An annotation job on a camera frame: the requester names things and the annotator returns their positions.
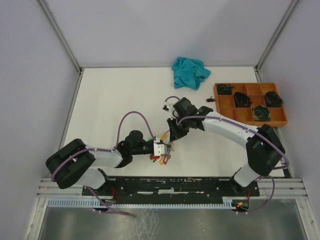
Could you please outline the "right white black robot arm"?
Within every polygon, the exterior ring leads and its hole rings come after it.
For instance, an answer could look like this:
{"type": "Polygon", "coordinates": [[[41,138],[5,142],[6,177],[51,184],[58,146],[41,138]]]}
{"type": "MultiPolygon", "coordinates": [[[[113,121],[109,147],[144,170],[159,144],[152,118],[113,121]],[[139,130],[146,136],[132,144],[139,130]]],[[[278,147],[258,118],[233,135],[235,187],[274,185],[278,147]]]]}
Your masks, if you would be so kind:
{"type": "Polygon", "coordinates": [[[207,106],[197,108],[187,98],[175,103],[163,102],[169,112],[167,119],[170,142],[185,137],[190,129],[218,134],[246,150],[247,163],[231,178],[229,189],[236,196],[247,191],[251,182],[268,177],[274,170],[289,164],[285,149],[274,129],[263,124],[258,127],[228,118],[207,106]]]}

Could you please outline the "large metal keyring yellow handle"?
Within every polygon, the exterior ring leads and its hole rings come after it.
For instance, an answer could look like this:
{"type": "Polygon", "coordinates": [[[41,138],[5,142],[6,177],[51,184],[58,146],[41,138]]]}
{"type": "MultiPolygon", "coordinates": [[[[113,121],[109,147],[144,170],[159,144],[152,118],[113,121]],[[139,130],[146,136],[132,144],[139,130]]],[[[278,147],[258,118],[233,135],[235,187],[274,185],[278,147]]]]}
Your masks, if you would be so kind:
{"type": "Polygon", "coordinates": [[[149,159],[155,163],[159,162],[161,166],[165,166],[168,164],[168,161],[171,158],[171,152],[174,151],[173,149],[173,143],[168,142],[166,143],[165,140],[167,137],[169,137],[170,131],[165,131],[160,138],[155,137],[153,139],[150,137],[148,140],[153,143],[154,151],[149,155],[149,159]]]}

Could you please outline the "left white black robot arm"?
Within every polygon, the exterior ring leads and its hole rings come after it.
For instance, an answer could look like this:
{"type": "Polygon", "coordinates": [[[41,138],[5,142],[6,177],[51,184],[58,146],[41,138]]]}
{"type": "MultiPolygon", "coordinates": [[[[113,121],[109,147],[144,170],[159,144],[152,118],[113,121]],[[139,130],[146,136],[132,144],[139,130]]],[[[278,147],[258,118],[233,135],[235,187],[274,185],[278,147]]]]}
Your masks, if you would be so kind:
{"type": "Polygon", "coordinates": [[[133,156],[150,155],[160,157],[167,153],[168,145],[156,138],[144,140],[143,133],[133,130],[114,150],[94,148],[76,138],[50,156],[45,165],[51,180],[60,189],[82,185],[106,195],[111,183],[100,170],[101,167],[124,168],[133,161],[133,156]]]}

